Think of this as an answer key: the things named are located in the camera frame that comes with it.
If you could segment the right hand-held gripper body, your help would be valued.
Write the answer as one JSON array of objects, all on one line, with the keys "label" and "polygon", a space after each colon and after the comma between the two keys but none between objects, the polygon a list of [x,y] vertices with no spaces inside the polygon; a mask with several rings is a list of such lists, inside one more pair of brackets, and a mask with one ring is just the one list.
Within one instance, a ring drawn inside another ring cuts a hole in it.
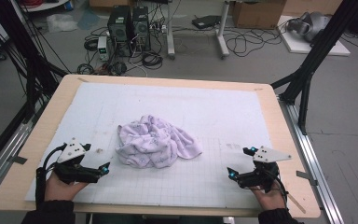
[{"label": "right hand-held gripper body", "polygon": [[238,175],[238,185],[241,188],[261,186],[264,190],[271,190],[273,182],[278,178],[278,161],[292,159],[290,154],[269,147],[260,147],[255,153],[253,163],[255,168],[252,172]]}]

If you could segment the lilac printed towel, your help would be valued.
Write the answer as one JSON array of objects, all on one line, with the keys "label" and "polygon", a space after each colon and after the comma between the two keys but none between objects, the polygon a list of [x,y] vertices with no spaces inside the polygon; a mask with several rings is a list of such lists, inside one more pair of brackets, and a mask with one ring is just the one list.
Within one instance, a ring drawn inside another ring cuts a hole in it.
[{"label": "lilac printed towel", "polygon": [[178,158],[192,160],[202,153],[198,142],[186,131],[155,116],[117,127],[118,159],[133,168],[165,168]]}]

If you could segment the person's left hand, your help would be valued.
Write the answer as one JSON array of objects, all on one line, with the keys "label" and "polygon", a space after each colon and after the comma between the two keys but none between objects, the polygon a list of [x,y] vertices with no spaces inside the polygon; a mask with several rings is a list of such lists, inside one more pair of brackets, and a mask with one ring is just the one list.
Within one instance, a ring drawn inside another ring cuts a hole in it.
[{"label": "person's left hand", "polygon": [[66,184],[55,173],[52,173],[46,182],[45,200],[72,201],[87,185],[88,183],[83,182]]}]

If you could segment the person's right hand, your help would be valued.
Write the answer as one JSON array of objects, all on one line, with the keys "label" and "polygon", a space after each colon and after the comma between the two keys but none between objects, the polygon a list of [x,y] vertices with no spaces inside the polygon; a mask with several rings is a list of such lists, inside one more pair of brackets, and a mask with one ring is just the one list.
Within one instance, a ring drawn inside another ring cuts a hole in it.
[{"label": "person's right hand", "polygon": [[250,187],[260,206],[265,210],[284,209],[285,199],[279,186],[274,184],[269,192],[263,191],[260,187]]}]

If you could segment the thin wooden strip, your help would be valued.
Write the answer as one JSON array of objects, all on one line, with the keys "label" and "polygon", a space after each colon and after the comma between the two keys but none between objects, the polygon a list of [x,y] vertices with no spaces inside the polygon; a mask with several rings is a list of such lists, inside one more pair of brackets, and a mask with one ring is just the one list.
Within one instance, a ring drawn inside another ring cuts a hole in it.
[{"label": "thin wooden strip", "polygon": [[299,203],[299,201],[288,191],[286,191],[287,198],[303,213],[306,214],[306,209]]}]

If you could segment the white grid mat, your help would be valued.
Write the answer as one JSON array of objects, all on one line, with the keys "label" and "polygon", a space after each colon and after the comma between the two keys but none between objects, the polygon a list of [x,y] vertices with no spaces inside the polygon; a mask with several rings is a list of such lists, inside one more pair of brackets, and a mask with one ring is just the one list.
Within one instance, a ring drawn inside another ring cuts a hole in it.
[{"label": "white grid mat", "polygon": [[[202,152],[166,168],[137,169],[116,152],[117,129],[151,115],[192,136]],[[229,179],[228,171],[253,171],[246,147],[269,147],[267,111],[256,91],[83,83],[41,159],[51,164],[57,148],[71,140],[90,144],[81,162],[108,175],[76,196],[79,203],[198,208],[256,208],[254,194]]]}]

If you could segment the white power supply box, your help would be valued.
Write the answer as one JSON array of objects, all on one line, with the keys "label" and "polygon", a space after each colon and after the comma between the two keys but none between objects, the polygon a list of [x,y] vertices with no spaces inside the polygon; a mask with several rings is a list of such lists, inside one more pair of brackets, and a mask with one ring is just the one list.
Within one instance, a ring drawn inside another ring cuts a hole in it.
[{"label": "white power supply box", "polygon": [[100,59],[103,62],[107,62],[109,59],[109,50],[108,50],[108,46],[107,46],[107,37],[106,36],[100,36],[98,38],[97,50],[99,52]]}]

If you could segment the white floor board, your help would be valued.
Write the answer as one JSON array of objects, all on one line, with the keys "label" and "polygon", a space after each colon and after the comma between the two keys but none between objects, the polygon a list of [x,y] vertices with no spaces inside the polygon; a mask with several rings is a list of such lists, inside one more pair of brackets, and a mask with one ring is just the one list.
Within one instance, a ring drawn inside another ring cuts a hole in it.
[{"label": "white floor board", "polygon": [[[282,40],[289,52],[308,54],[311,50],[310,43],[307,42],[302,36],[298,35],[296,32],[289,32],[286,30],[287,22],[291,19],[291,16],[281,16],[277,23],[277,29],[282,36]],[[348,57],[350,54],[350,51],[346,49],[340,41],[338,41],[328,53],[329,56],[345,57]]]}]

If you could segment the clear plastic bag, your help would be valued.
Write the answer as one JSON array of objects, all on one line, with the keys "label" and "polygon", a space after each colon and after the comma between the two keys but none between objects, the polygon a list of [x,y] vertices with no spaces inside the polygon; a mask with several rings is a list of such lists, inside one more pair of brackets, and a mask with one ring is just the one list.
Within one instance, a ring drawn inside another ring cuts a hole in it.
[{"label": "clear plastic bag", "polygon": [[51,33],[70,32],[77,29],[77,22],[71,15],[54,14],[47,16],[48,30]]}]

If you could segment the blue-grey floor sheet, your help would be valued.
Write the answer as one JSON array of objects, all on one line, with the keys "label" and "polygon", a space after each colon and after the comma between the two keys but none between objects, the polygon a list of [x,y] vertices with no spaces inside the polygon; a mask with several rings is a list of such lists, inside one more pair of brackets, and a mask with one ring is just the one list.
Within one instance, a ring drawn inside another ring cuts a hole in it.
[{"label": "blue-grey floor sheet", "polygon": [[100,17],[96,15],[92,10],[87,9],[82,14],[79,22],[77,23],[77,27],[81,30],[89,30],[95,24],[97,24],[100,20]]}]

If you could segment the slim black computer tower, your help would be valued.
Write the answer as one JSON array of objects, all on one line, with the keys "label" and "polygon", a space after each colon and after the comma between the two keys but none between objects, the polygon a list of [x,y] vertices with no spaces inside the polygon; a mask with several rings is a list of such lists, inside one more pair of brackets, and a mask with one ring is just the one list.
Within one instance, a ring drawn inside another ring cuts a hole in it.
[{"label": "slim black computer tower", "polygon": [[150,51],[148,7],[135,7],[132,11],[132,23],[137,49]]}]

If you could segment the grey helmet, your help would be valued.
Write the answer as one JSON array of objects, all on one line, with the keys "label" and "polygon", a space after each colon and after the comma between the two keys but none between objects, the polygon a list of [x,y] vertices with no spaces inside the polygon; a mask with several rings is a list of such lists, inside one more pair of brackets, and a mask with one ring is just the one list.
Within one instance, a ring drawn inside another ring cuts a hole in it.
[{"label": "grey helmet", "polygon": [[330,18],[321,12],[305,12],[299,18],[288,21],[287,30],[295,31],[306,41],[311,42],[330,22]]}]

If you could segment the flat black device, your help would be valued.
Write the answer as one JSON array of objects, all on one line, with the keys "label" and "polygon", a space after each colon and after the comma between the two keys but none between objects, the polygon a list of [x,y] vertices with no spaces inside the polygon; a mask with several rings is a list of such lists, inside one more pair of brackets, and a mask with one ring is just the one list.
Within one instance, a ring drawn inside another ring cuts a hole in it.
[{"label": "flat black device", "polygon": [[204,16],[196,18],[192,21],[192,24],[198,29],[205,29],[209,27],[214,27],[216,24],[219,24],[221,20],[220,16]]}]

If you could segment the brown cardboard box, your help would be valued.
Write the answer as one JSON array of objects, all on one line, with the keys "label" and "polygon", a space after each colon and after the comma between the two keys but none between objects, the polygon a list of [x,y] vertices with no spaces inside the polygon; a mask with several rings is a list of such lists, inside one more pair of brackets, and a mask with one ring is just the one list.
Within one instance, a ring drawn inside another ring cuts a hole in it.
[{"label": "brown cardboard box", "polygon": [[287,0],[242,0],[234,5],[232,19],[237,28],[274,29]]}]

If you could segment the aluminium rail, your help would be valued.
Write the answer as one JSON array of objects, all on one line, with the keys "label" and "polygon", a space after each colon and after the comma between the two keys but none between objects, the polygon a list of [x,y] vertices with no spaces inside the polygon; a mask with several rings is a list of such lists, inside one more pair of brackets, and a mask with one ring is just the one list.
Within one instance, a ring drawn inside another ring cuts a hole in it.
[{"label": "aluminium rail", "polygon": [[27,114],[24,105],[0,135],[0,180],[14,163],[10,157],[20,156],[21,148],[46,108],[46,104],[37,104],[34,113]]},{"label": "aluminium rail", "polygon": [[297,124],[299,114],[296,107],[294,105],[288,105],[282,100],[279,100],[279,104],[289,129],[293,132],[293,138],[295,139],[297,149],[299,150],[300,159],[306,167],[310,185],[316,191],[316,200],[320,211],[328,220],[329,224],[344,224],[344,220],[337,207],[332,191],[328,186],[310,138],[307,134],[302,133]]}]

